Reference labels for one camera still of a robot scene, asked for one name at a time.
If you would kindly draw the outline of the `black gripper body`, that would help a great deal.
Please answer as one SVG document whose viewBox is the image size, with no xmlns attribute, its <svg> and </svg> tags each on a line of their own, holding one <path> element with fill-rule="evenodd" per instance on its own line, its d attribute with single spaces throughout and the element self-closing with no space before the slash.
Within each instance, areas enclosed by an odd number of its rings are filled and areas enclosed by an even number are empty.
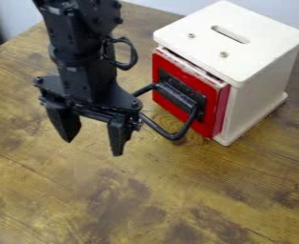
<svg viewBox="0 0 299 244">
<path fill-rule="evenodd" d="M 57 75 L 37 77 L 39 102 L 46 108 L 73 108 L 81 117 L 109 123 L 122 117 L 131 128 L 139 127 L 139 100 L 117 82 L 117 69 L 127 71 L 131 63 L 98 61 L 78 67 L 58 67 Z"/>
</svg>

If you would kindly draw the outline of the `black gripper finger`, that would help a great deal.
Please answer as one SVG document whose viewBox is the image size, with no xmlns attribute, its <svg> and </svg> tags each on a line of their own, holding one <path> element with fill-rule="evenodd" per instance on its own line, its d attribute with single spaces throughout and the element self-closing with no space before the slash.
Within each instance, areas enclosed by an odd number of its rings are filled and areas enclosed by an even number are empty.
<svg viewBox="0 0 299 244">
<path fill-rule="evenodd" d="M 131 136 L 131 126 L 122 117 L 113 118 L 107 123 L 110 149 L 114 156 L 122 155 L 122 149 Z"/>
<path fill-rule="evenodd" d="M 81 129 L 79 116 L 73 108 L 46 108 L 46 114 L 58 135 L 69 143 Z"/>
</svg>

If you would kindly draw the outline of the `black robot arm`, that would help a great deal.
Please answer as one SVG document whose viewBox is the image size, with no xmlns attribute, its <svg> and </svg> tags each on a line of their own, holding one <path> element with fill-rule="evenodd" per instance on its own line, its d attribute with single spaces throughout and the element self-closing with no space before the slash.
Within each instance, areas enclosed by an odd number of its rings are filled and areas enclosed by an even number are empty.
<svg viewBox="0 0 299 244">
<path fill-rule="evenodd" d="M 115 60 L 113 29 L 122 23 L 118 0 L 31 0 L 49 37 L 47 52 L 58 74 L 34 79 L 39 103 L 61 138 L 69 142 L 81 129 L 81 117 L 106 124 L 111 154 L 122 155 L 131 133 L 141 127 L 141 101 L 122 89 L 117 71 L 137 63 Z"/>
</svg>

